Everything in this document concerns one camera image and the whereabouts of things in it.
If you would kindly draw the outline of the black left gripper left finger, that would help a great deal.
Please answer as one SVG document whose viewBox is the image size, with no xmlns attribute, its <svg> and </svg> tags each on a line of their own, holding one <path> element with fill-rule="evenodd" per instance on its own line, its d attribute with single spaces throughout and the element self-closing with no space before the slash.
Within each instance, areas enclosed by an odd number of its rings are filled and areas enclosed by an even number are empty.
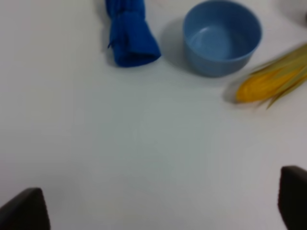
<svg viewBox="0 0 307 230">
<path fill-rule="evenodd" d="M 27 188 L 0 207 L 2 230 L 50 230 L 43 190 Z"/>
</svg>

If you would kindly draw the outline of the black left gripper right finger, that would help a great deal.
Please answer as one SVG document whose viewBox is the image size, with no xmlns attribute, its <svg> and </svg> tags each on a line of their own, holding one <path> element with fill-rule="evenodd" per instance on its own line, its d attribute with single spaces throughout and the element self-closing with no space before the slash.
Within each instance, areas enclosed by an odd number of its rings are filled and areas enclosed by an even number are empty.
<svg viewBox="0 0 307 230">
<path fill-rule="evenodd" d="M 281 168 L 278 209 L 288 230 L 307 229 L 307 171 L 298 166 Z"/>
</svg>

